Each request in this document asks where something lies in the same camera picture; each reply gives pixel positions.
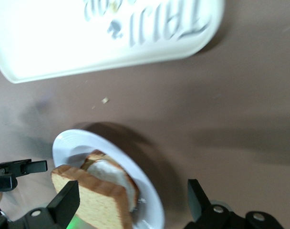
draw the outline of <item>sandwich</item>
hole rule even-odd
[[[111,157],[95,150],[81,168],[61,165],[52,171],[57,193],[70,180],[79,184],[79,218],[97,229],[132,229],[139,189]]]

